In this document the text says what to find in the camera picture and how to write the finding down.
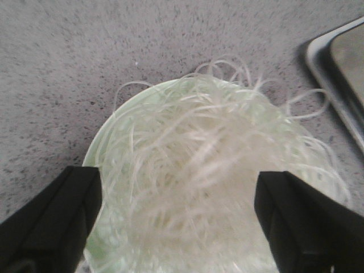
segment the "gray countertop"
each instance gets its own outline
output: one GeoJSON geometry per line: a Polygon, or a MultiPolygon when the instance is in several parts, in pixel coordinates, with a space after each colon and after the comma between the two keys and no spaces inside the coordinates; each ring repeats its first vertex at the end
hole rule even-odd
{"type": "MultiPolygon", "coordinates": [[[[360,16],[362,0],[1,1],[0,222],[82,163],[121,83],[156,84],[237,53],[253,75],[283,80],[268,92],[281,104],[287,91],[315,87],[299,46],[360,16]]],[[[364,159],[335,112],[302,124],[335,150],[364,214],[364,159]]]]}

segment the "gray stone countertop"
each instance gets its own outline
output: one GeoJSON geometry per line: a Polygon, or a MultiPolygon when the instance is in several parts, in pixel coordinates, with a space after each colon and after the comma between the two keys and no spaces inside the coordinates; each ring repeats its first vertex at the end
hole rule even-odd
{"type": "MultiPolygon", "coordinates": [[[[236,53],[254,76],[283,81],[268,92],[278,105],[315,87],[300,45],[360,16],[362,0],[1,1],[0,222],[81,165],[121,83],[156,84],[236,53]]],[[[319,102],[311,96],[296,112],[319,102]]],[[[364,214],[364,159],[336,113],[302,124],[335,150],[364,214]]]]}

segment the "speckled granite surface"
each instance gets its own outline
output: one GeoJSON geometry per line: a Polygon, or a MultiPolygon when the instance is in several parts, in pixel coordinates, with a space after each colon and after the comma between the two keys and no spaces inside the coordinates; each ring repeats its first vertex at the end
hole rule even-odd
{"type": "MultiPolygon", "coordinates": [[[[178,78],[233,52],[284,81],[269,93],[279,104],[314,86],[299,45],[363,15],[362,0],[0,1],[0,222],[81,164],[122,82],[178,78]]],[[[364,214],[364,160],[335,113],[303,124],[334,148],[364,214]]]]}

